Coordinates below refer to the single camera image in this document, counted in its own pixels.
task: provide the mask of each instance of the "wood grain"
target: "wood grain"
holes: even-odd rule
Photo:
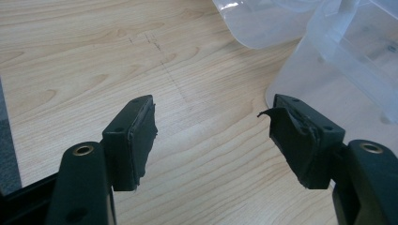
[[[151,94],[159,135],[120,224],[336,224],[268,138],[264,92],[293,41],[250,50],[209,0],[0,1],[0,75],[23,184]]]

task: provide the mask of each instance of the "wooden surface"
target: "wooden surface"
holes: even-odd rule
[[[210,0],[0,1],[0,75],[23,184],[152,94],[159,135],[119,224],[336,224],[268,138],[264,92],[293,41],[250,50]]]

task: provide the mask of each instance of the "black clamp jaw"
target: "black clamp jaw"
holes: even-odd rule
[[[153,97],[130,101],[101,142],[72,146],[57,174],[1,196],[1,224],[116,224],[113,190],[140,185],[157,132]]]
[[[269,137],[300,183],[309,189],[336,185],[339,224],[398,224],[398,159],[370,141],[343,144],[344,130],[299,99],[276,95]]]

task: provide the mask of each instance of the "transparent plastic container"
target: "transparent plastic container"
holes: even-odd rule
[[[262,49],[305,34],[321,0],[213,0],[241,44]]]
[[[398,7],[329,0],[266,92],[300,98],[346,130],[398,156]]]

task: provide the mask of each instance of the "gray fabric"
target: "gray fabric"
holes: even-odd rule
[[[0,80],[0,190],[4,195],[7,195],[21,188],[21,186],[6,102]]]

